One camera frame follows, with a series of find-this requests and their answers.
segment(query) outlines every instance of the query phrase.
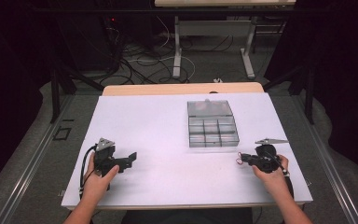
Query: desk leg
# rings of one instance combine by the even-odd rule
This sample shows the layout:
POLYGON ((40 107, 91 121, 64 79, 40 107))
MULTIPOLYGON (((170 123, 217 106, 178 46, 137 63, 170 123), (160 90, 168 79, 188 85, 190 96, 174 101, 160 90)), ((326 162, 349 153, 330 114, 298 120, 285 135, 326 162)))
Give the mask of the desk leg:
POLYGON ((179 18, 175 16, 175 59, 173 61, 173 78, 180 77, 180 64, 182 58, 182 49, 180 48, 180 34, 179 34, 179 18))
POLYGON ((249 59, 249 51, 252 47, 252 41, 255 35, 255 26, 257 23, 257 17, 252 17, 251 24, 249 25, 248 37, 246 39, 245 49, 241 49, 241 55, 243 64, 245 65, 246 76, 249 79, 255 79, 255 72, 252 67, 251 60, 249 59))

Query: hand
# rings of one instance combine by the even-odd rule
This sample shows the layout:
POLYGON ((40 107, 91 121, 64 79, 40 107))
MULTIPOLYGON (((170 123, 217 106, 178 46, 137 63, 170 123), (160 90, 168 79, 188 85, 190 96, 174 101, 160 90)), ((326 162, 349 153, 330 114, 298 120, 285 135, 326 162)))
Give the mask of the hand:
POLYGON ((84 185, 82 199, 96 205, 106 193, 110 181, 112 181, 117 173, 118 165, 115 165, 104 177, 95 174, 94 152, 92 152, 91 156, 89 157, 89 166, 87 168, 87 172, 84 175, 86 183, 84 185))
MULTIPOLYGON (((287 158, 285 158, 283 155, 278 156, 281 159, 281 164, 283 168, 285 170, 288 170, 289 160, 287 160, 287 158)), ((260 171, 255 165, 253 165, 252 168, 254 170, 255 175, 263 181, 264 186, 272 197, 276 198, 277 195, 282 193, 290 194, 281 168, 278 168, 278 170, 270 174, 266 174, 260 171)))

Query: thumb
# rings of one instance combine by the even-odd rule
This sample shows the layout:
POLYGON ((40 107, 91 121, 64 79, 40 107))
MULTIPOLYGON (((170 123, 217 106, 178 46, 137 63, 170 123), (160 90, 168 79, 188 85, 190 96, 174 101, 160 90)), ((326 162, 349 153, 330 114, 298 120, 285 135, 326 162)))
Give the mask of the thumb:
POLYGON ((109 182, 116 176, 118 173, 118 165, 115 165, 110 171, 103 177, 103 179, 107 179, 109 182))

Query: black controller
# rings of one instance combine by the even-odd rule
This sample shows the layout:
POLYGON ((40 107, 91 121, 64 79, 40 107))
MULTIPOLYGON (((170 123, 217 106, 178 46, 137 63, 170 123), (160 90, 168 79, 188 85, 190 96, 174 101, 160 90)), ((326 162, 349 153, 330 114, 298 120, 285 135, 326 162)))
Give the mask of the black controller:
POLYGON ((118 172, 123 173, 125 169, 132 167, 132 162, 136 160, 136 152, 130 154, 128 158, 116 159, 113 153, 116 151, 114 142, 100 139, 94 155, 95 172, 105 176, 115 165, 119 166, 118 172))
POLYGON ((239 153, 241 161, 247 162, 250 166, 255 165, 264 173, 272 173, 280 167, 280 158, 273 145, 261 145, 255 149, 257 155, 239 153))

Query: transparent lid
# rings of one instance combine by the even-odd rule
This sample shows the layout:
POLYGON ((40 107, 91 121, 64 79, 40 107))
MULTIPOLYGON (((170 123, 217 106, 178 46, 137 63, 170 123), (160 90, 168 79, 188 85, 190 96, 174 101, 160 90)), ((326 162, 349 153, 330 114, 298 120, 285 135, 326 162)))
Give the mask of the transparent lid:
POLYGON ((226 117, 232 116, 228 101, 189 101, 187 102, 189 117, 226 117))

